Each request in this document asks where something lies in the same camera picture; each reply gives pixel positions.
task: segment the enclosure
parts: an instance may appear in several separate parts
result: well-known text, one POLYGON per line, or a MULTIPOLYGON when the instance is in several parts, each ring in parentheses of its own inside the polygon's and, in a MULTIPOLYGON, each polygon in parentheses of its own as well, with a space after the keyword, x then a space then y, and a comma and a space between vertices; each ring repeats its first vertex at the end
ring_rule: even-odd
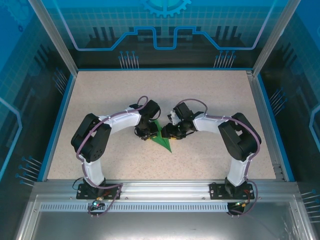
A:
POLYGON ((2 238, 318 239, 319 10, 311 0, 0 0, 2 238), (250 214, 231 217, 237 199, 212 199, 231 167, 220 135, 195 131, 169 151, 132 127, 100 158, 107 183, 123 183, 119 199, 86 214, 71 139, 87 114, 142 95, 161 107, 161 127, 188 98, 247 117, 262 140, 250 214))

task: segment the aluminum frame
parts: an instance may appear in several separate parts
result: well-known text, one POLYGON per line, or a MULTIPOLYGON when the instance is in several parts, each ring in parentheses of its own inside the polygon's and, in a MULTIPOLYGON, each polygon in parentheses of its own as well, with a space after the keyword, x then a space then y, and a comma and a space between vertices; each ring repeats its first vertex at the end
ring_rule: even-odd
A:
POLYGON ((284 157, 279 147, 276 132, 272 125, 267 103, 264 98, 258 78, 254 76, 251 71, 247 71, 246 73, 251 87, 254 103, 260 118, 265 142, 269 150, 275 178, 279 181, 290 181, 292 177, 289 177, 288 171, 290 171, 290 175, 292 175, 292 173, 291 170, 287 169, 285 166, 284 157))
POLYGON ((270 56, 272 50, 276 46, 279 38, 283 34, 287 24, 289 23, 292 15, 295 13, 299 3, 301 0, 288 0, 287 4, 285 5, 281 16, 279 17, 278 21, 276 22, 272 32, 270 33, 270 36, 268 40, 266 41, 260 55, 258 56, 252 72, 253 76, 258 76, 261 69, 265 65, 268 57, 270 56))
POLYGON ((30 5, 32 6, 35 14, 39 18, 41 24, 43 25, 45 31, 49 35, 51 41, 53 42, 54 46, 56 47, 57 51, 59 52, 62 60, 66 64, 67 68, 69 69, 70 73, 77 77, 78 74, 78 67, 73 60, 72 56, 65 45, 62 37, 59 34, 58 29, 56 28, 53 20, 51 19, 46 7, 44 6, 41 0, 28 0, 30 5))
MULTIPOLYGON (((36 222, 40 212, 41 203, 59 202, 77 204, 79 202, 90 203, 90 200, 77 200, 77 191, 72 189, 72 180, 54 180, 36 182, 34 184, 29 203, 20 225, 17 240, 32 239, 36 222)), ((209 184, 223 183, 223 180, 212 181, 122 181, 123 188, 119 203, 167 203, 184 202, 200 205, 203 203, 226 203, 228 200, 210 200, 209 184)), ((317 239, 314 233, 307 211, 304 207, 299 188, 296 182, 284 182, 276 180, 255 181, 258 189, 258 203, 286 202, 291 206, 291 212, 297 231, 302 240, 317 239)), ((119 181, 108 181, 108 184, 119 181)))

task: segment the black mounting plate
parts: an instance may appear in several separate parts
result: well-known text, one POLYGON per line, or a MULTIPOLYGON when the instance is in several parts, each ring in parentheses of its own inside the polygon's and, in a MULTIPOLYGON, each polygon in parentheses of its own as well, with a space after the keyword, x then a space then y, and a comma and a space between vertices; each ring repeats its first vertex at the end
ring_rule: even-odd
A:
MULTIPOLYGON (((114 184, 104 184, 104 187, 110 187, 113 186, 114 184)), ((113 200, 115 195, 117 194, 117 191, 119 190, 118 187, 114 187, 111 189, 106 189, 103 191, 103 194, 109 192, 108 194, 106 194, 103 199, 104 200, 113 200)), ((118 194, 118 196, 116 197, 116 200, 120 199, 120 194, 121 192, 118 194)), ((76 193, 76 199, 81 199, 81 200, 95 200, 96 198, 98 198, 100 196, 94 194, 92 191, 90 191, 90 189, 87 187, 87 185, 85 185, 84 183, 81 183, 78 185, 78 191, 76 193)))
POLYGON ((250 200, 255 199, 255 193, 253 192, 252 184, 249 183, 241 186, 241 191, 239 191, 239 194, 236 194, 233 197, 231 197, 226 191, 224 183, 213 182, 209 184, 209 193, 211 200, 247 200, 248 195, 244 192, 244 190, 248 190, 250 192, 250 200))

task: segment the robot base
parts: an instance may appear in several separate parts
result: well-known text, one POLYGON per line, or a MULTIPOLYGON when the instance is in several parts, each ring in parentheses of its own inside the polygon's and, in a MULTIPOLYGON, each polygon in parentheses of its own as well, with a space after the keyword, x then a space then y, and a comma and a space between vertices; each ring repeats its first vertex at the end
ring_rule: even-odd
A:
POLYGON ((253 191, 253 186, 247 182, 244 182, 240 186, 237 187, 235 193, 230 195, 226 190, 225 183, 211 183, 209 185, 210 199, 211 200, 250 200, 255 199, 255 194, 253 191))
MULTIPOLYGON (((114 184, 101 184, 103 187, 110 187, 114 184)), ((89 184, 81 183, 78 185, 78 190, 76 194, 76 199, 81 200, 95 200, 98 197, 103 197, 104 200, 113 200, 117 194, 118 188, 114 187, 111 189, 99 189, 90 186, 89 184)), ((117 200, 120 199, 121 192, 116 197, 117 200)))

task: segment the gear graphic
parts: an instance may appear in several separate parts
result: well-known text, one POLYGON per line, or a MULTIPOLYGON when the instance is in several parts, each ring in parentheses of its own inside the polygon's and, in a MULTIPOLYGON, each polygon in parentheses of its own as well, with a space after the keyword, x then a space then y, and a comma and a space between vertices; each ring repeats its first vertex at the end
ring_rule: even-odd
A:
POLYGON ((23 25, 29 18, 30 9, 27 0, 0 0, 0 6, 7 8, 18 25, 23 25))
POLYGON ((144 10, 149 10, 150 14, 164 18, 168 15, 173 17, 175 14, 180 14, 181 10, 187 9, 187 4, 191 4, 191 0, 140 0, 140 2, 144 10))

